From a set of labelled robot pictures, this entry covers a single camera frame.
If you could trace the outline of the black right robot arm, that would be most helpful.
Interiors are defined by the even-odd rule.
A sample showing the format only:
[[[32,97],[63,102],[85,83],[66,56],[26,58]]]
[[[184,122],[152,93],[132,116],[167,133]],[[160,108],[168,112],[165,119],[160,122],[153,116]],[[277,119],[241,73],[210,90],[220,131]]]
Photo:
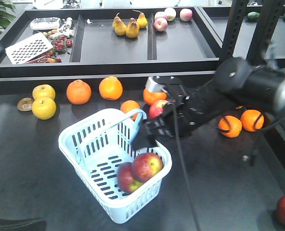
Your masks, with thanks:
[[[161,115],[144,119],[131,141],[134,150],[156,146],[156,138],[186,137],[200,126],[237,106],[245,106],[285,120],[285,68],[251,66],[242,58],[230,58],[215,71],[213,78],[188,91],[176,77],[149,77],[149,91],[164,91],[171,102]]]

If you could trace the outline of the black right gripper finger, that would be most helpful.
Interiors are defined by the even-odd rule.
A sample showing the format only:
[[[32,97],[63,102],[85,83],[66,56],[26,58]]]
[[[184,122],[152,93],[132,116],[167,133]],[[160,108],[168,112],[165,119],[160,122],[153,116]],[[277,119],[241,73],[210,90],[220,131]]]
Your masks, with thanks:
[[[134,138],[131,140],[133,150],[142,148],[153,148],[157,146],[153,135],[149,134],[145,127],[140,127]]]

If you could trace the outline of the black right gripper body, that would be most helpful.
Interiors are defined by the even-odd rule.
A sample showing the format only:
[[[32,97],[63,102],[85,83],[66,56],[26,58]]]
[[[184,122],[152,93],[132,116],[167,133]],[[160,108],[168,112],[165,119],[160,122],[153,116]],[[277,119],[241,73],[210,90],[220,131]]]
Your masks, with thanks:
[[[182,137],[220,114],[236,107],[233,98],[221,93],[213,80],[189,92],[176,77],[148,77],[145,87],[150,92],[165,92],[172,102],[164,106],[161,115],[144,119],[145,127],[154,138],[158,136]]]

